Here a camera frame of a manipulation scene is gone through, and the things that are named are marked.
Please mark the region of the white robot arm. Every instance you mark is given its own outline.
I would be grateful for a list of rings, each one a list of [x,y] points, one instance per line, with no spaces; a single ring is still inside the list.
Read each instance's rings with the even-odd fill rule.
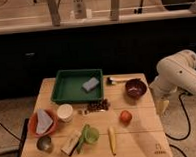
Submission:
[[[156,66],[157,76],[149,85],[157,114],[169,105],[168,97],[177,88],[196,95],[196,53],[190,49],[162,58]]]

